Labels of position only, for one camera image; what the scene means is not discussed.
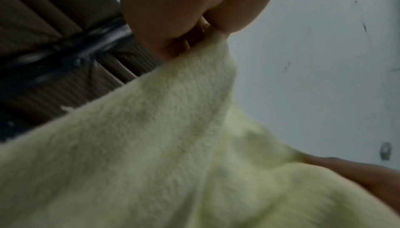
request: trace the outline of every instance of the wall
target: wall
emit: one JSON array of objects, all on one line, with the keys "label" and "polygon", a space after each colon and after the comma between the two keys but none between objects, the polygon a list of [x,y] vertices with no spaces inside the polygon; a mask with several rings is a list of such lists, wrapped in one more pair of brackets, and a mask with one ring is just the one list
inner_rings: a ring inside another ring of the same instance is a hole
[{"label": "wall", "polygon": [[272,0],[229,44],[238,103],[285,143],[400,169],[400,0]]}]

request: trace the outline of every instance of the yellow towel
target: yellow towel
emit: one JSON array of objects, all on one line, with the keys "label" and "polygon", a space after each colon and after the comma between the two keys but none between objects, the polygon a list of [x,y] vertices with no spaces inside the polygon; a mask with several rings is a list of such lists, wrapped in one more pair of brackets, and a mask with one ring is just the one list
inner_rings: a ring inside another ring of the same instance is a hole
[{"label": "yellow towel", "polygon": [[1,146],[0,227],[400,227],[378,199],[302,164],[246,117],[232,104],[235,74],[214,32]]}]

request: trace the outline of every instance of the striped fabric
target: striped fabric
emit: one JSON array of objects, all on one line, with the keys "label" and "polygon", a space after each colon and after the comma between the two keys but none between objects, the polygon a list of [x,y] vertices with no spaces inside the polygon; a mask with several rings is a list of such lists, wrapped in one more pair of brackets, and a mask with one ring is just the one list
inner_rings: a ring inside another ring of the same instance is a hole
[{"label": "striped fabric", "polygon": [[[119,16],[116,0],[0,0],[0,64],[97,28]],[[32,127],[58,118],[152,71],[160,61],[134,38],[81,67],[0,104]],[[5,122],[8,128],[13,122]]]}]

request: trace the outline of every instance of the fuzzy cloth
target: fuzzy cloth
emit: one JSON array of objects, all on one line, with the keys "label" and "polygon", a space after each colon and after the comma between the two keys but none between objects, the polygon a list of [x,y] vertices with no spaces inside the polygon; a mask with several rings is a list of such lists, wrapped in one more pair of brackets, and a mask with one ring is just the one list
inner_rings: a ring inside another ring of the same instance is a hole
[{"label": "fuzzy cloth", "polygon": [[358,185],[301,163],[232,103],[214,32],[189,52],[0,147],[2,228],[400,227]]}]

